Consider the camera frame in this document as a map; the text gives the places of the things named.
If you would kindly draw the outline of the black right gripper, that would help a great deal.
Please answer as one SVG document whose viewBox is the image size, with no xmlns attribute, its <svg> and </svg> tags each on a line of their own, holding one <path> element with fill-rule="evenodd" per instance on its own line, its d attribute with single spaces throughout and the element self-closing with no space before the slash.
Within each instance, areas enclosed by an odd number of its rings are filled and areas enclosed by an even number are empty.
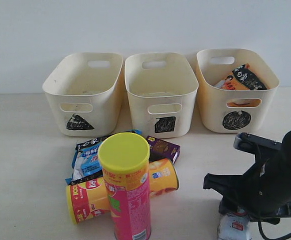
<svg viewBox="0 0 291 240">
<path fill-rule="evenodd" d="M 291 218 L 291 155 L 257 154 L 243 175 L 208 173 L 203 189 L 234 194 L 234 202 L 221 199 L 218 212 L 223 216 L 278 224 L 280 218 Z"/>
</svg>

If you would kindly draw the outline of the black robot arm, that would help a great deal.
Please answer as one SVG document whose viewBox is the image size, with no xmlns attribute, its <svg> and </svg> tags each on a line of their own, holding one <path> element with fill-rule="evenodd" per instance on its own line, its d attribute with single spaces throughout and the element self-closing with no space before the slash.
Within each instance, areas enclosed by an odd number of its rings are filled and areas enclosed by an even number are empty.
<svg viewBox="0 0 291 240">
<path fill-rule="evenodd" d="M 222 195 L 222 215 L 243 209 L 251 221 L 278 224 L 291 218 L 291 130 L 281 142 L 247 132 L 236 135 L 234 148 L 254 155 L 254 164 L 242 175 L 204 177 L 203 188 Z"/>
</svg>

